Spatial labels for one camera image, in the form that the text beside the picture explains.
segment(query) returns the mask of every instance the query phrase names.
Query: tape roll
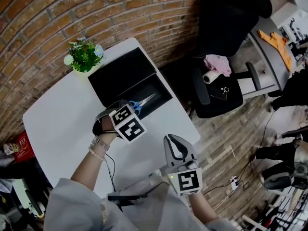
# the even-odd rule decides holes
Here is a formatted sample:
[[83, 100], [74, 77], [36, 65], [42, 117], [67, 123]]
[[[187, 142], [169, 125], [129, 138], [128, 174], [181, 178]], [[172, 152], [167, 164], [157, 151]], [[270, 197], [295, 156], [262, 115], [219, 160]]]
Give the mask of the tape roll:
[[203, 80], [206, 84], [211, 84], [220, 74], [210, 70], [203, 75]]

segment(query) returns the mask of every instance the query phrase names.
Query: orange cloth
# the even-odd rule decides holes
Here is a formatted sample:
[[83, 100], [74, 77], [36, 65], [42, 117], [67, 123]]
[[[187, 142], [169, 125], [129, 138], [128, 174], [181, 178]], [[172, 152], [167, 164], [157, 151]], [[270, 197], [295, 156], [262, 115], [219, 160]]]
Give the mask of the orange cloth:
[[289, 72], [292, 70], [292, 59], [285, 47], [287, 44], [287, 39], [281, 37], [279, 34], [272, 32], [270, 36], [266, 35], [261, 30], [258, 30], [260, 38], [269, 43], [272, 47], [278, 50], [280, 56], [282, 57], [284, 64], [288, 68]]

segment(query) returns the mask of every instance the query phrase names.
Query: green leaves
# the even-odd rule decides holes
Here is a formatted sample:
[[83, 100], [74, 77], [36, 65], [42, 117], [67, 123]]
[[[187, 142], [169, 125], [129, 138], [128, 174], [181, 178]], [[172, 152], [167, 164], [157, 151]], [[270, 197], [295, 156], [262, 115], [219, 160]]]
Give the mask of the green leaves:
[[79, 72], [90, 71], [103, 58], [94, 54], [95, 46], [89, 42], [84, 42], [85, 38], [77, 39], [77, 42], [71, 42], [70, 55], [73, 57], [73, 63], [70, 64]]

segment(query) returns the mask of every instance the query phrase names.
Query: scissors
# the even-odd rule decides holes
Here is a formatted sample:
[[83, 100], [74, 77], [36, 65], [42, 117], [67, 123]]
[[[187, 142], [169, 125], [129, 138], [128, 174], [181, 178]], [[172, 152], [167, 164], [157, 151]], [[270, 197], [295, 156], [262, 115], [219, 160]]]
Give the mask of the scissors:
[[143, 99], [142, 101], [129, 101], [133, 105], [133, 109], [135, 110], [136, 115], [140, 115], [141, 108], [155, 96], [156, 93], [148, 96], [147, 98]]

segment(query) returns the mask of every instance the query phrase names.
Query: office chair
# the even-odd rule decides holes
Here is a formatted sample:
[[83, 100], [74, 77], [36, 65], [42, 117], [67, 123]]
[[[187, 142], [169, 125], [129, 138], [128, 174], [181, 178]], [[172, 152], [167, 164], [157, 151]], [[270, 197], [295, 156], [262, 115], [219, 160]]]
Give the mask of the office chair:
[[298, 189], [308, 188], [308, 166], [303, 163], [295, 163], [292, 171], [286, 170], [281, 173], [273, 173], [264, 179], [263, 186], [269, 190], [278, 190], [293, 186]]
[[[230, 57], [235, 55], [241, 43], [257, 24], [259, 16], [270, 16], [270, 0], [201, 0], [199, 36], [196, 48], [186, 56], [193, 66], [191, 74], [192, 107], [199, 118], [210, 118], [229, 112], [243, 104], [238, 79], [252, 78], [256, 90], [261, 89], [253, 65], [246, 63], [247, 72], [235, 74], [232, 66], [230, 77], [220, 75], [211, 84], [205, 84], [202, 75], [208, 71], [203, 58], [208, 54]], [[211, 97], [211, 88], [228, 88], [226, 100]]]

